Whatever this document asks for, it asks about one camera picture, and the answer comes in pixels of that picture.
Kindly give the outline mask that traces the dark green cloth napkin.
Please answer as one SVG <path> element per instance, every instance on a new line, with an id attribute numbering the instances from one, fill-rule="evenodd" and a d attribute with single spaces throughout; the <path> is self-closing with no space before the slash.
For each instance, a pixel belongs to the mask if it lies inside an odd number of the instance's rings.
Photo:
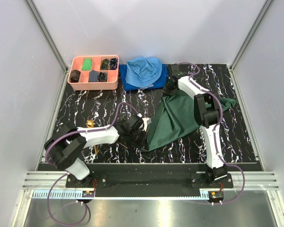
<path id="1" fill-rule="evenodd" d="M 148 151 L 166 146 L 199 128 L 194 118 L 194 100 L 187 93 L 178 90 L 172 96 L 163 96 L 149 125 Z"/>

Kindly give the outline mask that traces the gold spoon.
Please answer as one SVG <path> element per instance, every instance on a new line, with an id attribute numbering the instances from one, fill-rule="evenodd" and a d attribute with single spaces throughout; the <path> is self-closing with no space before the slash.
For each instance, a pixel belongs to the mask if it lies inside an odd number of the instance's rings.
<path id="1" fill-rule="evenodd" d="M 86 121 L 86 127 L 87 128 L 93 128 L 94 122 L 92 120 L 87 120 Z M 93 147 L 94 147 L 95 154 L 97 155 L 98 154 L 98 148 L 97 148 L 97 146 L 93 146 Z"/>

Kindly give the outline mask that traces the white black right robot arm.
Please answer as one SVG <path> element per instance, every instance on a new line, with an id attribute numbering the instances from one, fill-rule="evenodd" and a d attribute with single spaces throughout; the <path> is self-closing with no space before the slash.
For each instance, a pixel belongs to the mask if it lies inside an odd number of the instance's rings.
<path id="1" fill-rule="evenodd" d="M 220 123 L 222 121 L 222 105 L 217 96 L 194 81 L 193 76 L 200 72 L 185 74 L 178 64 L 167 66 L 168 77 L 164 86 L 164 93 L 181 90 L 194 100 L 194 118 L 203 132 L 206 147 L 206 171 L 204 181 L 210 187 L 221 187 L 228 172 L 222 157 L 220 143 Z"/>

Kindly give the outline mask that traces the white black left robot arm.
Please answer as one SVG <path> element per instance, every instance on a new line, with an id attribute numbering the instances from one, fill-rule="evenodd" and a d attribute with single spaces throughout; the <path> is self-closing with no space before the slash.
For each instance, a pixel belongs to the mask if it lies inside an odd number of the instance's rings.
<path id="1" fill-rule="evenodd" d="M 121 143 L 127 149 L 136 149 L 143 144 L 151 118 L 140 114 L 128 120 L 118 121 L 103 127 L 82 128 L 72 123 L 65 124 L 45 143 L 46 162 L 56 169 L 66 171 L 70 179 L 82 187 L 92 184 L 93 176 L 87 164 L 81 160 L 83 149 L 102 145 Z"/>

